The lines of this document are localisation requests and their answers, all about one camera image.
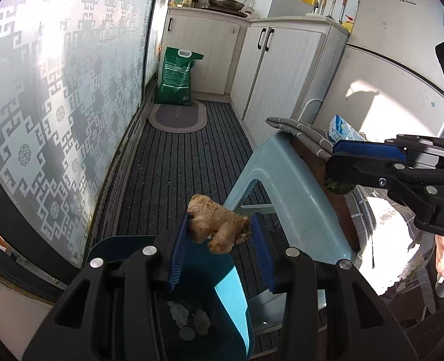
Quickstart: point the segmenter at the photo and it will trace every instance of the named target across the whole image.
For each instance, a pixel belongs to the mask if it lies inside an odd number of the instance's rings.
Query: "dark gray floor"
[[[207,126],[194,133],[173,134],[148,122],[139,142],[117,235],[155,235],[178,227],[196,193],[223,203],[247,163],[252,149],[227,103],[204,102]],[[247,203],[268,203],[258,185]],[[275,215],[265,216],[270,230],[281,231]],[[241,243],[231,253],[247,298],[266,289],[254,249]],[[255,353],[277,347],[279,333],[256,338]]]

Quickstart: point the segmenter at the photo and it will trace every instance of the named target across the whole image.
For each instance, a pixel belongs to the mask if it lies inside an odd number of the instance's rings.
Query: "wok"
[[[231,9],[233,11],[240,11],[244,5],[235,0],[208,0],[212,7]]]

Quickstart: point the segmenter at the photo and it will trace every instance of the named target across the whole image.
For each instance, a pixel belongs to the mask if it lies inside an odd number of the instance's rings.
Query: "refrigerator logo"
[[[402,1],[403,3],[416,5],[416,3],[414,1],[410,1],[410,0],[399,0],[399,1]]]

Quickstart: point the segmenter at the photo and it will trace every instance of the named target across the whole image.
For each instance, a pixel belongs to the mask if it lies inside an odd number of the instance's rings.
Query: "ginger root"
[[[190,238],[203,243],[212,235],[208,249],[214,254],[229,253],[235,244],[244,242],[251,234],[248,217],[224,208],[206,195],[194,195],[187,212],[192,216]]]

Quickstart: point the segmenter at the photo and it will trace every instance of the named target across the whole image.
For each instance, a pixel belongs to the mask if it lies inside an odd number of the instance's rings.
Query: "white refrigerator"
[[[341,63],[314,121],[339,114],[383,142],[396,134],[444,135],[444,42],[439,0],[360,0]]]

